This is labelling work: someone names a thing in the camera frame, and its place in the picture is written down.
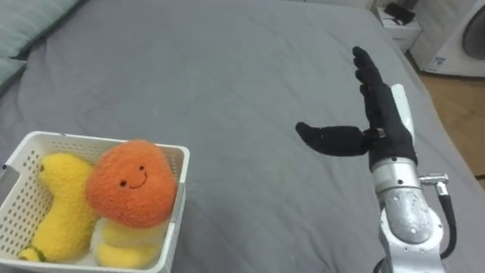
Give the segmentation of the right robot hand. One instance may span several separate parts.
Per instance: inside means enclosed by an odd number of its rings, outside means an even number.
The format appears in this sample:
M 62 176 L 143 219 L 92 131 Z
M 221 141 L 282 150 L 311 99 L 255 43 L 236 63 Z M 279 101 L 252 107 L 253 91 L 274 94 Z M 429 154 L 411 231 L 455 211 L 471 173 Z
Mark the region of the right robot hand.
M 399 116 L 391 88 L 384 83 L 376 64 L 363 48 L 353 47 L 352 54 L 369 128 L 312 127 L 299 122 L 295 126 L 297 134 L 307 146 L 324 155 L 352 157 L 367 154 L 370 168 L 388 158 L 406 158 L 417 164 L 411 133 Z

